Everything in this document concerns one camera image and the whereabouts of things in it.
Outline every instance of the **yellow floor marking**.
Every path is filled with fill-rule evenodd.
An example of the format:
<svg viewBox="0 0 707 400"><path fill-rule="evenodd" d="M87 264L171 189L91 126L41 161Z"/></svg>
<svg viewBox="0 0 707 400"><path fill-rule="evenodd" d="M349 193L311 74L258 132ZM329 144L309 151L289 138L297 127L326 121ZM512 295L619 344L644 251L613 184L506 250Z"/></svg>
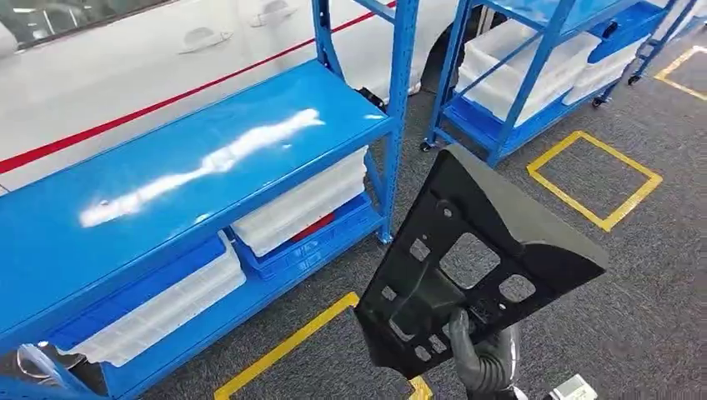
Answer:
<svg viewBox="0 0 707 400"><path fill-rule="evenodd" d="M356 307L357 304L359 304L359 296L355 292L347 293L346 296L339 299L331 307L327 308L312 321L301 327L294 333L294 335L285 339L284 342L280 343L268 354L265 354L253 365L243 370L230 381L226 382L225 385L213 393L213 398L215 400L228 400L232 394L248 384L248 382L255 379L258 375L260 375L260 373L270 368L280 358L290 353L295 347L307 340L307 338L312 336L321 327L329 323L340 313L343 313L346 308ZM422 377L415 377L411 379L410 384L415 389L413 394L410 396L411 400L426 400L432 397L432 391L429 389L429 386L427 386L427 383L422 379Z"/></svg>
<svg viewBox="0 0 707 400"><path fill-rule="evenodd" d="M682 90L683 92L689 93L689 94L695 96L696 98L701 98L702 100L707 101L707 94L700 93L694 89L690 89L689 87L685 87L685 86L683 86L677 82L674 82L668 78L668 74L670 74L671 72L676 70L680 66L680 64L684 63L690 57L694 56L695 53L707 53L707 47L693 46L690 50L683 53L682 56L678 57L678 59L673 61L663 71L658 72L658 74L655 75L655 78L658 79L659 81L663 81L665 83L668 83L673 88Z"/></svg>
<svg viewBox="0 0 707 400"><path fill-rule="evenodd" d="M601 148L605 152L611 154L612 156L618 158L624 163L629 164L632 168L638 170L648 177L648 181L639 188L636 193L632 194L628 200L616 208L607 218L597 217L596 214L591 212L587 207L580 204L577 200L574 200L567 193L563 192L562 189L555 186L553 183L548 181L545 177L540 175L538 170L545 165L551 158L558 155L559 152L565 150L572 143L576 142L578 139L583 138L584 140L594 144L596 147ZM572 208L579 211L582 215L587 217L591 222L597 224L600 228L604 229L606 232L611 231L621 219L623 219L628 213L631 212L636 206L648 196L649 193L653 191L661 182L663 178L656 174L655 172L649 170L648 168L640 165L636 161L626 157L624 154L620 153L608 144L601 142L595 137L590 136L588 133L583 131L572 132L568 137L563 139L561 142L555 144L550 150L545 152L542 156L538 157L535 161L531 162L527 166L528 173L541 185L545 186L548 190L554 193L555 196L560 198L563 202L569 204Z"/></svg>

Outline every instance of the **white car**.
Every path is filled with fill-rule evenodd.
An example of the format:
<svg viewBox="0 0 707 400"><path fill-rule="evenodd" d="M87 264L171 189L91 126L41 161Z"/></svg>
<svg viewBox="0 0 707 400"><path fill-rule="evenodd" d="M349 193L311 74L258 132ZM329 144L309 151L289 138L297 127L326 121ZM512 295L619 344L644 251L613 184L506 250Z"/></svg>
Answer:
<svg viewBox="0 0 707 400"><path fill-rule="evenodd" d="M0 3L8 27L0 25L0 187L7 191L315 56L310 0ZM420 1L411 90L456 5ZM331 9L348 84L386 98L392 26L352 0L331 0Z"/></svg>

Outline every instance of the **gloved hand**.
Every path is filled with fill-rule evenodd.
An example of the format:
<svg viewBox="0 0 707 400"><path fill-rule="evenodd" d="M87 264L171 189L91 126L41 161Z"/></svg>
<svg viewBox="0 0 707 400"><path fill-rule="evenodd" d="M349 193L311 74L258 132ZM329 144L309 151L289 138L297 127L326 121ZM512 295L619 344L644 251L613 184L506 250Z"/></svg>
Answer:
<svg viewBox="0 0 707 400"><path fill-rule="evenodd" d="M449 338L469 398L516 398L511 388L518 359L515 325L474 346L469 339L469 315L457 308L449 319Z"/></svg>

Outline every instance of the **shelf board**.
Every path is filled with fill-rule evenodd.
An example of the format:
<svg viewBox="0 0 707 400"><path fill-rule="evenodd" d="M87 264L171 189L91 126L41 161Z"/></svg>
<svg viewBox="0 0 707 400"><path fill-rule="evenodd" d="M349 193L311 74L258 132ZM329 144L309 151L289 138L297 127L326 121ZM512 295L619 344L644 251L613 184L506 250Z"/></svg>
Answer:
<svg viewBox="0 0 707 400"><path fill-rule="evenodd" d="M481 0L485 6L505 14L536 31L548 27L560 0ZM560 42L613 17L639 0L576 0L561 30Z"/></svg>
<svg viewBox="0 0 707 400"><path fill-rule="evenodd" d="M361 212L357 213L358 218L364 220L365 224L359 224L355 229L347 229L346 232L337 231L338 246L330 247L327 251L322 251L322 254L312 253L309 259L314 260L319 257L315 262L308 263L306 267L300 264L281 270L268 280L261 279L252 268L244 264L243 271L247 280L243 286L204 310L122 367L116 368L103 363L101 367L111 396L116 398L137 397L141 392L245 322L383 223L383 218L373 210L370 203L364 214L366 215ZM331 222L327 228L335 229L335 224L336 221ZM299 246L308 246L308 243L309 241L302 241Z"/></svg>
<svg viewBox="0 0 707 400"><path fill-rule="evenodd" d="M505 158L518 150L615 82L604 85L569 106L562 103L564 96L560 96L542 111L511 131L509 139L500 151L500 157ZM486 150L491 152L498 146L504 123L480 104L468 100L466 97L457 97L443 108L443 114L454 126Z"/></svg>
<svg viewBox="0 0 707 400"><path fill-rule="evenodd" d="M0 197L0 303L13 304L0 352L44 340L393 121L311 61Z"/></svg>

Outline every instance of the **plastic bin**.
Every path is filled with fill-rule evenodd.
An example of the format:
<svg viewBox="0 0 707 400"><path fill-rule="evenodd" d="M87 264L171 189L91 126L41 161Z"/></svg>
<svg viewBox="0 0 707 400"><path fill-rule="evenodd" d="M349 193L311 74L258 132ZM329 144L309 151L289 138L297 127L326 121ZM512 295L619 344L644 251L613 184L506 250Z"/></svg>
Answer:
<svg viewBox="0 0 707 400"><path fill-rule="evenodd" d="M621 78L624 69L634 61L636 52L638 52L641 44L646 39L648 39L648 36L642 37L624 49L602 59L600 62L589 64L579 75L577 83L574 84L572 90L562 99L562 103L569 106L614 80Z"/></svg>
<svg viewBox="0 0 707 400"><path fill-rule="evenodd" d="M257 257L238 237L234 244L243 264L267 280L288 268L305 271L322 260L329 261L341 249L368 234L381 219L364 192L337 208L331 223L302 240L288 240L264 257Z"/></svg>
<svg viewBox="0 0 707 400"><path fill-rule="evenodd" d="M535 34L520 22L509 20L464 45L464 62L459 68L459 92L510 54ZM601 42L581 33L556 47L544 65L515 127L569 91L586 67L587 57ZM539 45L535 40L522 52L465 93L469 100L482 105L499 120L508 116L526 72Z"/></svg>
<svg viewBox="0 0 707 400"><path fill-rule="evenodd" d="M219 254L213 257L217 249ZM202 256L203 261L204 254L208 255L209 261L201 263L195 271L163 288L157 295L150 296L149 300L142 299L153 290L142 289L154 289L160 276L169 275L182 266L173 263L160 268L65 325L53 334L50 342L62 343L62 347L58 347L62 354L82 353L91 363L108 362L121 367L245 283L238 256L223 232L180 260L191 257L193 262ZM140 304L125 312L125 308L131 305L121 300L129 299L140 299ZM119 313L123 315L103 325L105 316ZM72 343L69 346L65 343L67 339Z"/></svg>
<svg viewBox="0 0 707 400"><path fill-rule="evenodd" d="M605 70L603 73L594 76L592 79L575 85L572 90L567 93L567 96L562 99L562 103L569 106L570 104L574 104L579 100L586 98L591 93L612 83L616 79L621 78L625 68L626 65L617 64L611 69Z"/></svg>
<svg viewBox="0 0 707 400"><path fill-rule="evenodd" d="M533 90L525 102L523 110L515 122L515 127L518 127L532 118L533 115L539 113L550 105L554 100L567 93L574 86L577 77L582 73L584 67L577 67L574 71L570 71L565 76L565 79L553 82L549 87L544 87L543 90ZM459 68L459 82L456 90L466 88L474 81L474 78L469 76L466 67L463 65ZM515 97L508 92L494 90L486 82L479 82L477 86L469 90L464 96L477 103L484 109L488 110L493 117L503 123L508 116Z"/></svg>
<svg viewBox="0 0 707 400"><path fill-rule="evenodd" d="M664 15L665 10L661 7L650 2L637 2L610 20L595 25L589 33L601 38L602 43L589 55L588 61L598 63L622 51L631 43L636 43L640 38L648 37L658 27Z"/></svg>
<svg viewBox="0 0 707 400"><path fill-rule="evenodd" d="M231 227L257 257L262 257L364 191L367 150L360 148Z"/></svg>
<svg viewBox="0 0 707 400"><path fill-rule="evenodd" d="M469 76L476 79L533 35L535 30L520 22L508 20L467 42L464 45L462 65L467 68ZM589 54L600 42L597 37L583 32L561 43L553 50L540 71L535 87L543 88L558 79L566 79L567 73L582 68L587 63ZM495 90L510 93L511 97L515 97L539 44L540 38L500 66L485 82Z"/></svg>

